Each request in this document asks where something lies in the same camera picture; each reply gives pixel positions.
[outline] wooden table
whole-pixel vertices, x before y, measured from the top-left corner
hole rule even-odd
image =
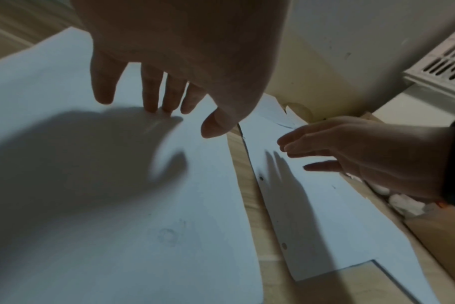
[[[82,28],[72,9],[48,0],[0,1],[0,58],[30,47],[68,26]],[[372,262],[296,284],[284,262],[239,130],[228,135],[229,148],[251,225],[264,286],[265,304],[392,304],[411,301]],[[455,303],[455,283],[364,184],[348,181],[409,238],[441,303]]]

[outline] hand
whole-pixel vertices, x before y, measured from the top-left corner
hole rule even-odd
[[[142,99],[191,112],[210,94],[218,108],[204,137],[227,133],[256,106],[271,77],[289,0],[72,0],[93,39],[91,80],[102,104],[113,102],[128,62],[141,62]]]
[[[404,194],[440,198],[452,128],[389,125],[338,117],[278,139],[289,157],[333,156],[306,171],[345,172]]]

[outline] skin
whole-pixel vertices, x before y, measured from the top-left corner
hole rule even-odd
[[[142,99],[158,109],[181,103],[190,113],[209,94],[218,108],[201,127],[204,137],[227,133],[256,106],[273,72],[289,0],[72,0],[93,39],[91,83],[110,104],[129,62],[141,62]]]
[[[280,137],[291,158],[333,156],[306,171],[345,172],[389,189],[440,198],[453,128],[389,125],[338,117],[300,127]]]

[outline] vent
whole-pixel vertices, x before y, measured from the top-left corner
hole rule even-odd
[[[455,33],[406,70],[404,78],[455,97]]]

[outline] wall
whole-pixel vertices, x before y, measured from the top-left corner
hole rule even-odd
[[[454,31],[455,0],[298,0],[267,92],[311,120],[373,111]]]

